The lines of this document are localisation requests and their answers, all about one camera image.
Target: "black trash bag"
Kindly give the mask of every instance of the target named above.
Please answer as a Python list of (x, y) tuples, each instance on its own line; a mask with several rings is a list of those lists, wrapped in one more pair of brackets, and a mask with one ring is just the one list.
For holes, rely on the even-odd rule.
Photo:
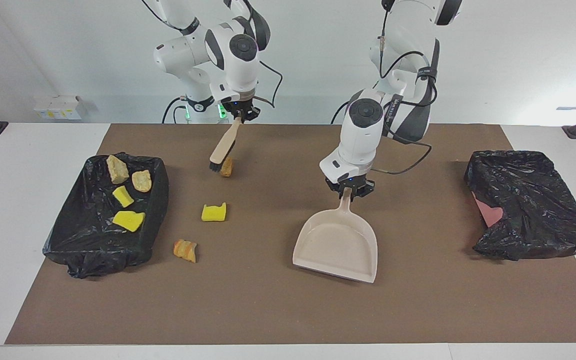
[[(163, 223), (169, 202), (169, 178), (162, 159), (115, 154), (126, 163), (128, 173), (150, 171), (152, 188), (135, 190), (129, 178), (115, 185), (110, 180), (107, 155), (86, 160), (57, 220), (43, 246), (43, 254), (53, 262), (68, 265), (68, 275), (84, 279), (123, 271), (144, 264), (153, 255), (153, 243)], [(113, 196), (124, 185), (134, 203), (125, 209)], [(112, 223), (119, 211), (146, 213), (135, 232)]]
[(576, 201), (546, 155), (474, 152), (465, 180), (478, 201), (503, 209), (475, 251), (514, 261), (576, 255)]

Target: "beige dustpan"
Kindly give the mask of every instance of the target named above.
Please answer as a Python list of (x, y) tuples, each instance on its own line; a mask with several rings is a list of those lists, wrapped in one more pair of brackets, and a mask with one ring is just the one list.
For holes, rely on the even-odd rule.
[(365, 219), (350, 212), (350, 189), (336, 210), (314, 214), (304, 224), (292, 253), (298, 267), (374, 283), (377, 237)]

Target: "brown paper mat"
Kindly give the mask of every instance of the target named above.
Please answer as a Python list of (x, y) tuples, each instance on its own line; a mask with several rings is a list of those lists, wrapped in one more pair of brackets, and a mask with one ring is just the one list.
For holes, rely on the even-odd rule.
[[(339, 205), (318, 163), (339, 127), (246, 124), (232, 178), (208, 169), (223, 125), (112, 125), (99, 154), (161, 157), (167, 217), (147, 264), (77, 280), (48, 260), (7, 344), (363, 344), (576, 342), (576, 259), (482, 259), (484, 231), (463, 180), (471, 153), (509, 150), (496, 125), (432, 125), (434, 146), (405, 175), (371, 173), (352, 211), (377, 235), (374, 284), (295, 268), (308, 218)], [(375, 166), (404, 169), (424, 149), (384, 139)], [(228, 203), (224, 223), (204, 204)], [(172, 254), (199, 243), (198, 263)]]

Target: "bread piece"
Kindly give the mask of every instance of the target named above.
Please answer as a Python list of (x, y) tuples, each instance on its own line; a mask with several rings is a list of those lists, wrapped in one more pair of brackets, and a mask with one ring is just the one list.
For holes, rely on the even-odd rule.
[(119, 185), (130, 177), (126, 163), (119, 160), (115, 155), (109, 155), (105, 163), (108, 164), (108, 173), (110, 173), (110, 180), (113, 184)]
[(226, 160), (223, 161), (223, 165), (221, 166), (221, 171), (219, 171), (222, 177), (230, 178), (233, 175), (233, 158), (226, 157)]
[(136, 191), (147, 193), (153, 187), (151, 172), (148, 170), (137, 171), (132, 173), (132, 186)]
[(195, 248), (197, 243), (193, 243), (185, 240), (178, 240), (174, 243), (174, 248), (172, 253), (183, 260), (188, 260), (191, 263), (197, 262), (197, 256), (195, 255)]

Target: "white table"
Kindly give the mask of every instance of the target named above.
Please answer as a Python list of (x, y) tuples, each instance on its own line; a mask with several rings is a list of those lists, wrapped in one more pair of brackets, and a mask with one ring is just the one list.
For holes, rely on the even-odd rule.
[[(0, 359), (576, 359), (576, 344), (3, 346), (44, 260), (41, 248), (64, 199), (108, 128), (11, 123), (0, 135)], [(576, 198), (576, 141), (557, 127), (503, 130), (516, 150), (546, 153)]]

